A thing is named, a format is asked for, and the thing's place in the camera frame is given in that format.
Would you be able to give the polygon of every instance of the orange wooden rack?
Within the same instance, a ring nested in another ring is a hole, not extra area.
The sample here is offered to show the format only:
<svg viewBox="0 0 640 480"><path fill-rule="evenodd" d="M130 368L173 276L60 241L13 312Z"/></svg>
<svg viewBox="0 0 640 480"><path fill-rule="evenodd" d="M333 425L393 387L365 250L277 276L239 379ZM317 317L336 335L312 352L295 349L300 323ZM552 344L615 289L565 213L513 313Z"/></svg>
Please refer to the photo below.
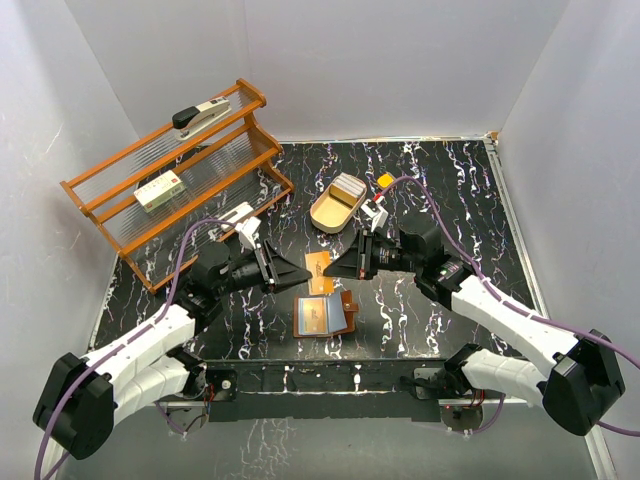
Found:
<svg viewBox="0 0 640 480"><path fill-rule="evenodd" d="M172 124L167 124L73 180L61 182L152 293L173 277L172 260L190 224L221 215L243 201L249 201L252 215L257 215L294 189L272 163L273 156L282 152L281 145L253 114L267 104L264 95L239 79L213 98L220 96L230 100L232 114L188 141L177 140ZM187 194L144 212L133 190L167 169L180 177ZM185 252L181 269L195 261L203 242L214 236L221 241L233 233L218 226L204 230Z"/></svg>

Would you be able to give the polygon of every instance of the orange card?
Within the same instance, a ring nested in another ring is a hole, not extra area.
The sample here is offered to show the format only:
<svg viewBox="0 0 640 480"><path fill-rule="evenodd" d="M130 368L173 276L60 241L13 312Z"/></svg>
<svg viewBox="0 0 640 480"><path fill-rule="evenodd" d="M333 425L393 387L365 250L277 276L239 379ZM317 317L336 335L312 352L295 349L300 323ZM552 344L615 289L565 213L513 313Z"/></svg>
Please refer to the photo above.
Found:
<svg viewBox="0 0 640 480"><path fill-rule="evenodd" d="M333 278L322 275L324 269L331 263L329 252L307 253L304 256L307 270L313 275L309 279L310 295L325 295L333 293Z"/></svg>

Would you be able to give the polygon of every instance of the white wall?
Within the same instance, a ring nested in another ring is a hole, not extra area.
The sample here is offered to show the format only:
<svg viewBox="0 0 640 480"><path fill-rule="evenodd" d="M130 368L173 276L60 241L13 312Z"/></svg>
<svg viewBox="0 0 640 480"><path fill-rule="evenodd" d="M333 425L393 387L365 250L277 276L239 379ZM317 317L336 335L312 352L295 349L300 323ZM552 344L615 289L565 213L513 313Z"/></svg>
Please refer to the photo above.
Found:
<svg viewBox="0 0 640 480"><path fill-rule="evenodd" d="M250 77L239 0L66 0L140 136Z"/></svg>
<svg viewBox="0 0 640 480"><path fill-rule="evenodd" d="M573 0L499 146L552 316L638 356L639 78L637 0ZM640 429L640 377L621 363L627 393L605 421ZM620 478L638 478L638 440L606 438Z"/></svg>
<svg viewBox="0 0 640 480"><path fill-rule="evenodd" d="M566 1L246 0L279 139L499 130Z"/></svg>
<svg viewBox="0 0 640 480"><path fill-rule="evenodd" d="M139 134L246 76L286 140L500 129L567 1L67 4Z"/></svg>
<svg viewBox="0 0 640 480"><path fill-rule="evenodd" d="M58 182L136 139L62 0L0 0L0 476L30 478L53 362L85 351L114 252Z"/></svg>

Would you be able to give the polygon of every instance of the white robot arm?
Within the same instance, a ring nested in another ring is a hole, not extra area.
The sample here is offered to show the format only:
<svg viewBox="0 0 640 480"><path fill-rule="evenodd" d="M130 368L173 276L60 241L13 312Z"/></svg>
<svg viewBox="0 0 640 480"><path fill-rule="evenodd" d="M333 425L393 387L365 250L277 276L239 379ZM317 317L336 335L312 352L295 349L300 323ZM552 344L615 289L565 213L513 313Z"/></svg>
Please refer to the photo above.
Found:
<svg viewBox="0 0 640 480"><path fill-rule="evenodd" d="M543 407L565 430L586 435L625 391L615 353L531 320L537 312L476 276L471 265L445 248L428 214L413 213L399 223L398 241L380 229L360 230L324 275L369 280L378 270L412 272L429 299L479 323L526 358L468 344L437 375L416 385L437 390L438 398L472 389L502 392ZM590 334L608 341L595 330Z"/></svg>
<svg viewBox="0 0 640 480"><path fill-rule="evenodd" d="M78 358L67 353L54 364L33 421L76 459L93 454L123 419L163 397L197 396L206 365L183 344L203 331L228 304L232 292L258 286L278 293L304 283L311 274L280 256L257 234L259 221L237 226L249 251L231 259L223 243L214 242L178 284L174 304L110 345ZM81 381L69 400L69 386Z"/></svg>

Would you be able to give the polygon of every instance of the black marble table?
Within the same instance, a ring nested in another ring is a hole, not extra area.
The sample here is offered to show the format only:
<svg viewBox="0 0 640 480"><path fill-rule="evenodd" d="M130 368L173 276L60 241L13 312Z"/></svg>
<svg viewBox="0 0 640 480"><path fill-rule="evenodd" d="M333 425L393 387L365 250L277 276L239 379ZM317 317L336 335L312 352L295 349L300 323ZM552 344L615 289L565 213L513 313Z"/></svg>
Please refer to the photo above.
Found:
<svg viewBox="0 0 640 480"><path fill-rule="evenodd" d="M356 215L336 235L311 225L309 209L340 172L364 180L369 198L385 172L419 178L438 204L446 227L482 265L502 290L532 306L513 236L509 230L485 145L481 140L287 144L276 166L296 191L262 216L260 234L271 239L287 259L304 266L304 254L328 250L340 255L355 238L362 219ZM430 211L415 186L401 185L387 196L387 227L396 233L397 218ZM235 236L228 241L239 252ZM306 284L277 296L258 289L233 294L230 313L189 345L205 360L446 358L463 344L479 343L496 352L513 353L476 323L452 314L425 298L412 276L382 272L372 281L336 280L336 290L350 289L360 305L356 331L330 339L297 339L293 332L293 298L308 295ZM95 348L113 341L152 315L164 294L149 294L118 262L95 337Z"/></svg>

